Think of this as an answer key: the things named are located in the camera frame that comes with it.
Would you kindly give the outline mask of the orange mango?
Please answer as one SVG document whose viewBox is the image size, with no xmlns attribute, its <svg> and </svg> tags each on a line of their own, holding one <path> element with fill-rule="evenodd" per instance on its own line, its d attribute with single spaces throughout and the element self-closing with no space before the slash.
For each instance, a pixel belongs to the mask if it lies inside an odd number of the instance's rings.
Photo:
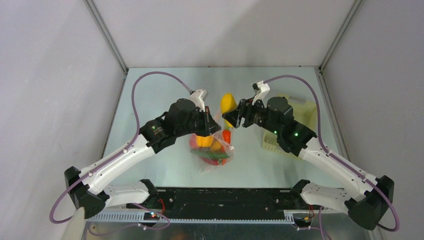
<svg viewBox="0 0 424 240">
<path fill-rule="evenodd" d="M 223 145 L 221 144 L 221 142 L 216 140 L 212 143 L 210 150 L 213 151 L 213 152 L 222 152 L 223 151 L 222 147 L 223 147 Z"/>
</svg>

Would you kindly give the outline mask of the yellow bell pepper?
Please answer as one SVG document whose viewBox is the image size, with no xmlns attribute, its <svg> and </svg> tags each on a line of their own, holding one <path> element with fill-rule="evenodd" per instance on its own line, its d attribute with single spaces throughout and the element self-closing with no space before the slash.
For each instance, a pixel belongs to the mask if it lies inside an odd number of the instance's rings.
<svg viewBox="0 0 424 240">
<path fill-rule="evenodd" d="M 199 136 L 195 135 L 195 143 L 199 148 L 209 148 L 214 142 L 214 136 Z"/>
</svg>

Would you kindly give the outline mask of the clear zip top bag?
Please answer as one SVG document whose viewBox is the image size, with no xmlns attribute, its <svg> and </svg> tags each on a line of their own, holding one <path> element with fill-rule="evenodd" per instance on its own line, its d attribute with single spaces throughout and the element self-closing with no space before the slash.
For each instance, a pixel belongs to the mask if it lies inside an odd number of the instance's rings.
<svg viewBox="0 0 424 240">
<path fill-rule="evenodd" d="M 235 151 L 232 145 L 233 127 L 222 118 L 220 110 L 213 119 L 220 125 L 221 130 L 207 137 L 192 134 L 188 140 L 191 155 L 201 173 L 225 166 L 232 160 Z"/>
</svg>

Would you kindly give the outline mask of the red chili pepper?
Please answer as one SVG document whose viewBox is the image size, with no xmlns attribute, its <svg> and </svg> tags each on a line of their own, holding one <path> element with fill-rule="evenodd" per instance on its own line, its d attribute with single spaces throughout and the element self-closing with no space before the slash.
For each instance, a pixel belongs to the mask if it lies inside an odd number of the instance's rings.
<svg viewBox="0 0 424 240">
<path fill-rule="evenodd" d="M 206 163 L 208 165 L 212 165 L 212 166 L 223 166 L 227 163 L 226 158 L 211 159 L 211 158 L 207 158 L 207 157 L 200 157 L 200 159 L 204 163 Z"/>
</svg>

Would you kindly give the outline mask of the orange carrot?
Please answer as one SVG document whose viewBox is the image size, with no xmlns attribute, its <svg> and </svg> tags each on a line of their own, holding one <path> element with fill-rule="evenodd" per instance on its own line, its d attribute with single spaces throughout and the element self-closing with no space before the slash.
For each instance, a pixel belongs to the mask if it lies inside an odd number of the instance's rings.
<svg viewBox="0 0 424 240">
<path fill-rule="evenodd" d="M 222 139 L 224 140 L 224 142 L 230 144 L 231 143 L 231 131 L 228 129 L 224 129 L 222 131 Z"/>
</svg>

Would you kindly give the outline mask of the yellow lemon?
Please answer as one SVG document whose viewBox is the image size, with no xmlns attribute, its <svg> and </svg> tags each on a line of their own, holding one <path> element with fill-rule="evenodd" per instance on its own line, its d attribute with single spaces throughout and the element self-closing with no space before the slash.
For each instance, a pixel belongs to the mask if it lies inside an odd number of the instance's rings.
<svg viewBox="0 0 424 240">
<path fill-rule="evenodd" d="M 237 103 L 234 99 L 234 96 L 231 93 L 226 93 L 220 101 L 220 111 L 221 115 L 235 110 Z"/>
</svg>

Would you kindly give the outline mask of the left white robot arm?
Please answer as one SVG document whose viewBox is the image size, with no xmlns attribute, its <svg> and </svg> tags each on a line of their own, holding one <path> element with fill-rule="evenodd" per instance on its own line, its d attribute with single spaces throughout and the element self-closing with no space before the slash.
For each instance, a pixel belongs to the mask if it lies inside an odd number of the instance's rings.
<svg viewBox="0 0 424 240">
<path fill-rule="evenodd" d="M 220 130 L 208 107 L 202 111 L 191 100 L 180 98 L 108 157 L 81 170 L 68 168 L 64 172 L 67 186 L 72 187 L 68 194 L 76 209 L 84 209 L 85 219 L 117 205 L 136 203 L 153 208 L 158 202 L 158 190 L 150 180 L 142 179 L 128 186 L 112 186 L 111 182 L 140 161 L 172 146 L 179 137 L 208 137 Z"/>
</svg>

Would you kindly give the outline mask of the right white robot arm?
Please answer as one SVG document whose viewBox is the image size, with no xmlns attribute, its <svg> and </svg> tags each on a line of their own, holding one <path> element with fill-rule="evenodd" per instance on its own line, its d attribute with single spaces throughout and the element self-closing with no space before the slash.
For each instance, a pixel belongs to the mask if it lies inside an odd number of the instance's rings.
<svg viewBox="0 0 424 240">
<path fill-rule="evenodd" d="M 291 189 L 290 201 L 295 208 L 320 205 L 334 209 L 372 231 L 392 206 L 394 181 L 386 175 L 367 173 L 330 150 L 313 130 L 295 120 L 286 98 L 272 97 L 266 106 L 261 100 L 242 99 L 222 117 L 235 128 L 255 124 L 273 133 L 285 152 L 313 164 L 343 186 L 325 187 L 302 179 Z"/>
</svg>

